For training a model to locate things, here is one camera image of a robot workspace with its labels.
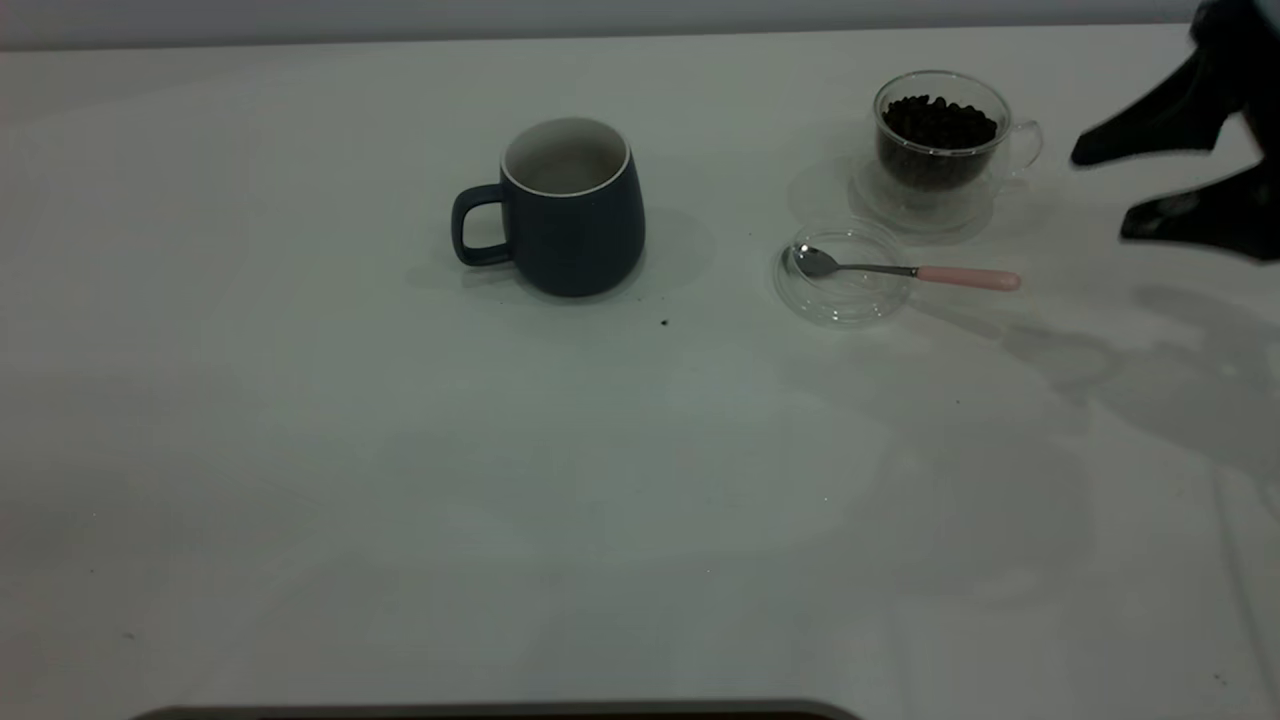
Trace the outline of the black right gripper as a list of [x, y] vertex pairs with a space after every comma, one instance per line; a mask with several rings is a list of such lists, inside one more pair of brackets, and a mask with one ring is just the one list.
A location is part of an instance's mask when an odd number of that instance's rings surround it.
[[[1225, 120], [1244, 117], [1260, 150], [1277, 152], [1279, 40], [1276, 1], [1203, 1], [1190, 26], [1193, 54], [1147, 95], [1089, 128], [1070, 154], [1096, 167], [1161, 152], [1215, 149]], [[1120, 237], [1179, 243], [1279, 260], [1279, 169], [1275, 161], [1130, 208]]]

